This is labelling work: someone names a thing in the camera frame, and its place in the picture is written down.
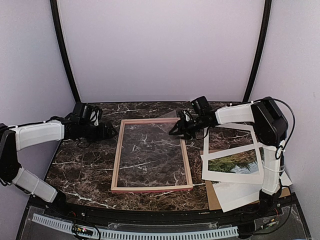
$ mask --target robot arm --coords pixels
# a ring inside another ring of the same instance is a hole
[[[77,102],[67,117],[52,117],[49,121],[21,126],[0,124],[0,181],[14,184],[30,195],[38,196],[48,203],[56,200],[58,192],[54,187],[24,169],[18,162],[17,151],[41,143],[66,139],[85,138],[95,142],[117,135],[110,122],[99,123],[102,110]]]
[[[287,138],[288,122],[271,97],[226,106],[213,111],[207,99],[202,96],[191,102],[195,113],[193,118],[186,110],[179,112],[180,120],[170,135],[183,135],[184,139],[196,138],[196,132],[207,127],[228,123],[250,122],[258,140],[263,144],[264,177],[260,191],[260,214],[264,215],[281,195],[281,174],[283,172],[283,148]]]

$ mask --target black cable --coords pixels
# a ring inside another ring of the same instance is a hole
[[[254,101],[242,102],[240,104],[237,104],[236,106],[244,105],[244,104],[250,104],[250,103],[256,103],[256,102],[260,102],[260,101],[264,101],[264,100],[265,100],[264,98],[261,98],[261,99],[257,99],[257,100],[254,100]],[[282,103],[283,105],[285,105],[290,110],[291,115],[292,115],[292,119],[293,119],[292,129],[291,129],[291,132],[289,134],[289,137],[285,141],[284,146],[279,146],[278,149],[275,152],[275,158],[278,160],[278,159],[281,158],[281,156],[283,154],[283,151],[285,150],[286,146],[288,145],[289,140],[291,139],[292,134],[294,133],[294,129],[296,127],[296,116],[295,116],[294,111],[292,110],[292,108],[286,102],[284,102],[284,101],[282,101],[280,99],[277,99],[277,98],[273,98],[273,97],[271,97],[271,100],[279,102],[279,103]],[[282,153],[279,156],[277,156],[279,150],[281,150]]]
[[[8,186],[8,183],[6,181],[2,181],[2,179],[0,178],[0,183],[2,186],[6,187]]]
[[[70,118],[71,114],[72,114],[71,112],[70,112],[70,113],[68,113],[68,115],[67,115],[67,116],[65,116],[65,119]]]
[[[289,210],[289,213],[288,213],[285,221],[284,221],[279,227],[277,227],[276,229],[274,229],[274,230],[272,230],[272,231],[269,231],[269,232],[261,232],[261,233],[259,233],[259,231],[261,231],[261,230],[264,229],[264,228],[261,228],[261,227],[260,227],[259,229],[255,230],[255,231],[253,231],[253,232],[238,232],[238,233],[239,233],[239,236],[241,236],[241,235],[242,235],[242,236],[247,236],[247,235],[254,235],[254,236],[255,236],[255,235],[267,235],[267,234],[272,234],[272,233],[278,231],[280,228],[282,228],[282,227],[287,223],[287,221],[289,220],[289,217],[290,217],[290,215],[291,215],[291,211],[292,211],[293,197],[292,197],[292,192],[291,192],[290,187],[289,187],[289,186],[283,186],[282,183],[281,183],[281,180],[280,180],[280,187],[281,187],[281,188],[288,188],[288,189],[289,189],[289,192],[290,192],[290,210]]]
[[[79,236],[76,231],[74,232],[74,234],[76,235],[76,237],[73,235],[73,237],[74,237],[75,239],[78,239],[78,240],[83,240],[83,239],[84,239],[82,236]]]
[[[64,70],[68,78],[68,82],[69,82],[75,102],[81,102],[80,95],[75,82],[75,78],[71,70],[71,65],[69,62],[67,48],[64,40],[64,34],[61,27],[61,21],[59,16],[59,9],[58,9],[58,0],[50,0],[50,5],[51,5],[52,19],[53,19],[56,39],[59,45],[59,50],[60,50]]]
[[[255,51],[255,55],[254,55],[252,69],[250,72],[250,77],[249,77],[249,80],[248,80],[248,83],[247,83],[247,86],[245,89],[245,93],[243,96],[243,100],[242,100],[243,102],[247,102],[249,100],[252,89],[255,84],[256,76],[257,76],[258,69],[259,69],[259,64],[261,61],[261,56],[262,56],[265,41],[266,41],[268,23],[269,23],[270,12],[271,12],[271,5],[272,5],[272,0],[265,0],[261,28],[260,28],[260,33],[259,33],[259,40],[258,40],[258,44],[256,46],[256,51]]]
[[[196,139],[196,140],[205,139],[205,138],[208,136],[208,134],[209,134],[209,128],[211,128],[211,126],[208,126],[208,128],[206,129],[206,133],[205,133],[205,136],[204,136],[204,137],[202,137],[202,138],[195,138],[195,139]]]
[[[87,143],[88,143],[87,146],[80,146],[80,144],[82,144],[82,143],[83,143],[83,142],[80,141],[80,142],[77,143],[76,146],[77,146],[78,148],[80,148],[80,149],[87,149],[87,148],[90,147],[91,144],[92,144],[92,142],[87,142]]]
[[[256,214],[259,211],[259,209],[255,210],[255,211],[238,211],[236,213],[236,215],[238,214]]]
[[[276,99],[276,98],[272,98],[272,100],[284,104],[290,110],[290,112],[292,114],[292,118],[293,118],[292,129],[291,129],[291,132],[289,134],[289,137],[287,138],[284,146],[283,147],[279,147],[279,148],[282,148],[281,151],[283,152],[285,150],[289,140],[291,139],[292,134],[294,133],[294,129],[295,129],[295,126],[296,126],[296,116],[295,116],[294,111],[292,110],[292,108],[286,102],[284,102],[282,100],[279,100],[279,99]],[[276,159],[280,159],[281,156],[282,156],[282,153],[280,154],[279,157],[275,156],[275,158]]]
[[[0,126],[0,131],[2,132],[2,130],[3,130],[3,129],[5,129],[5,128],[7,128],[7,126],[6,126],[6,125],[4,125],[4,126]]]
[[[62,217],[64,217],[64,218],[73,220],[72,223],[73,223],[74,225],[76,225],[76,221],[80,221],[80,222],[83,222],[83,223],[85,223],[85,224],[87,224],[87,225],[90,225],[92,228],[95,228],[95,230],[97,231],[97,233],[98,233],[98,235],[99,235],[98,240],[101,240],[101,232],[100,232],[99,229],[96,227],[96,225],[94,225],[93,223],[88,222],[88,221],[86,221],[86,220],[79,219],[79,218],[75,218],[75,217],[63,215],[63,214],[57,212],[56,210],[54,210],[52,207],[49,207],[48,205],[46,205],[46,208],[54,211],[56,214],[58,214],[58,215],[60,215],[60,216],[62,216]]]

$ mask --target curved black pole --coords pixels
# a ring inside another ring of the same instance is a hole
[[[62,57],[64,69],[66,76],[69,81],[69,85],[73,94],[73,98],[76,102],[81,102],[80,100],[80,95],[76,86],[76,82],[74,79],[74,75],[72,74],[68,54],[67,54],[67,49],[64,41],[64,36],[62,33],[62,28],[61,28],[61,22],[60,22],[60,17],[59,17],[59,11],[58,11],[58,3],[57,0],[50,0],[51,4],[51,11],[52,11],[52,18],[53,18],[53,23],[54,23],[54,28],[55,28],[55,34],[56,38],[58,40],[59,48],[60,48],[60,54]]]
[[[272,3],[272,0],[265,0],[265,3],[264,3],[264,10],[263,10],[263,17],[262,17],[258,45],[256,47],[256,52],[253,60],[249,81],[246,86],[246,90],[245,90],[242,102],[249,101],[252,89],[255,84],[255,80],[256,80],[256,76],[257,76],[257,72],[258,72],[258,68],[259,68],[259,64],[262,56],[262,51],[264,49],[266,35],[267,35],[267,29],[268,29],[268,23],[269,23],[270,11],[271,11],[271,3]]]

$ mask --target lavender wall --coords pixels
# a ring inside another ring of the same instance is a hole
[[[0,2],[0,123],[65,116],[74,100],[61,60],[50,1]],[[43,178],[57,142],[22,150],[18,159]],[[16,239],[28,197],[0,185],[0,239]]]
[[[241,101],[264,0],[60,0],[84,102]]]
[[[311,234],[320,239],[320,2],[283,0],[272,4],[251,98],[270,95],[294,110],[297,123],[285,152],[286,170]]]

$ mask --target picture frame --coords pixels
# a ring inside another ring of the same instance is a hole
[[[150,186],[150,187],[119,187],[119,168],[121,161],[121,153],[123,149],[125,127],[128,125],[148,125],[148,124],[175,124],[180,118],[170,117],[170,118],[147,118],[147,119],[123,119],[121,121],[118,143],[116,148],[111,191],[113,193],[152,193],[152,192],[170,192],[170,191],[183,191],[192,190],[193,182],[191,176],[191,170],[189,165],[187,147],[184,139],[180,139],[181,153],[183,158],[183,166],[185,171],[186,184],[184,185],[171,185],[171,186]]]

